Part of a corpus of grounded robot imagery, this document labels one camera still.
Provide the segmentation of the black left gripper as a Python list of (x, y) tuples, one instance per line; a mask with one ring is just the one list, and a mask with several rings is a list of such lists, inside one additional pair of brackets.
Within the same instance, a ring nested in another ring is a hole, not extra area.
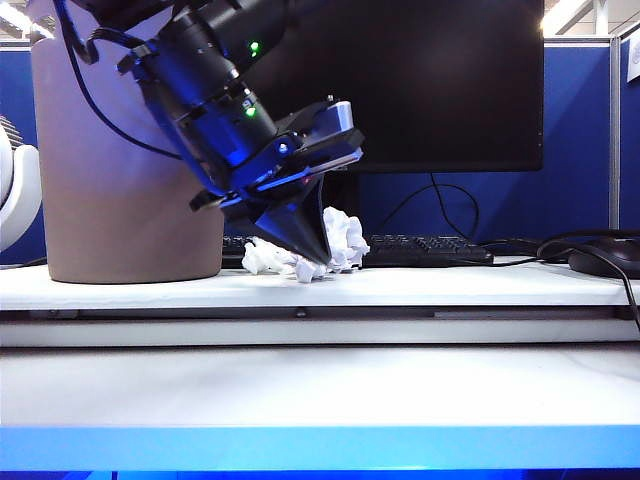
[(192, 210), (219, 206), (244, 235), (329, 263), (324, 175), (359, 161), (364, 142), (349, 102), (315, 102), (274, 121), (253, 94), (171, 96), (167, 135), (203, 187)]

